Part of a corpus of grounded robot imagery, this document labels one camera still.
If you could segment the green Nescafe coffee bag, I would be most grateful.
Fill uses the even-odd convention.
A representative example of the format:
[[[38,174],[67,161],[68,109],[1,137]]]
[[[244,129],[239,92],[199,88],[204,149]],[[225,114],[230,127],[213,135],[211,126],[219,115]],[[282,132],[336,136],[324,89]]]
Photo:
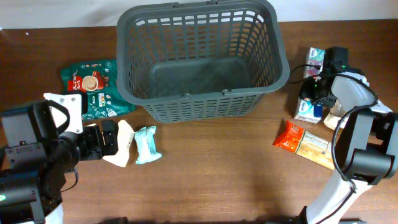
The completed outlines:
[[[87,94],[87,112],[82,114],[82,120],[121,116],[136,109],[118,92],[117,74],[115,59],[73,63],[61,69],[65,91],[80,90]]]

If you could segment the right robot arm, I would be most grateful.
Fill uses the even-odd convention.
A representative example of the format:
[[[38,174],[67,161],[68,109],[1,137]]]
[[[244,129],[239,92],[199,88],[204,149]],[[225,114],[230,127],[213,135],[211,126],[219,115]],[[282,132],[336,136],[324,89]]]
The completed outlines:
[[[354,202],[397,172],[397,113],[382,104],[362,70],[348,64],[348,49],[326,49],[318,75],[304,78],[301,95],[345,113],[331,139],[334,171],[322,193],[296,223],[339,223]]]

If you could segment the Kleenex tissue multipack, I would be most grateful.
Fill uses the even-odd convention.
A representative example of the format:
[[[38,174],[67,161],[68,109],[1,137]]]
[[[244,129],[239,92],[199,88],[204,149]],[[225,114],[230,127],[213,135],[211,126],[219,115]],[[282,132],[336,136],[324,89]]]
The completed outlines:
[[[304,68],[304,78],[318,75],[321,72],[324,55],[325,51],[323,49],[310,47],[305,62],[309,64],[309,66],[305,66]],[[315,103],[315,89],[318,87],[317,80],[319,79],[320,77],[315,77],[313,80],[303,83],[300,89],[294,119],[313,124],[317,124],[322,119],[323,106]]]

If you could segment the dark grey plastic basket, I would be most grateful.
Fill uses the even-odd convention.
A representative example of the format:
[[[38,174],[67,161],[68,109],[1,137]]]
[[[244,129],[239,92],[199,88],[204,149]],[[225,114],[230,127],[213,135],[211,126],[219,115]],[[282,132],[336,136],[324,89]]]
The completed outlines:
[[[243,116],[289,79],[268,1],[136,6],[116,31],[118,92],[163,123]]]

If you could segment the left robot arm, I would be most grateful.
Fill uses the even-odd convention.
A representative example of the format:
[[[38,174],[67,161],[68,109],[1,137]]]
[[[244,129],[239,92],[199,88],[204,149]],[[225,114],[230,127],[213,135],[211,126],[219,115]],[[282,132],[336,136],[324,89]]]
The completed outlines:
[[[65,174],[118,152],[118,126],[68,130],[73,116],[50,100],[2,113],[10,167],[1,171],[1,223],[62,222]]]

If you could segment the brown white pastry bag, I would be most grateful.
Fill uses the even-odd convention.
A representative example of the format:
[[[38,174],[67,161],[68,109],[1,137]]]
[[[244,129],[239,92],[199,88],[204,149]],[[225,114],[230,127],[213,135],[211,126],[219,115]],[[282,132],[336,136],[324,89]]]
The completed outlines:
[[[337,127],[338,122],[345,113],[346,111],[343,109],[343,107],[338,102],[336,102],[334,107],[330,109],[330,112],[323,120],[324,125],[334,130]]]

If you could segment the orange spaghetti packet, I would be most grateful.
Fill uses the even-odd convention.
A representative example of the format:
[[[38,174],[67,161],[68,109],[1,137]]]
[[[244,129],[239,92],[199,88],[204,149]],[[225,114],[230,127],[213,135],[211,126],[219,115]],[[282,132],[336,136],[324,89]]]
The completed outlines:
[[[320,138],[290,121],[274,140],[273,146],[293,152],[330,170],[335,166],[331,156],[331,142]]]

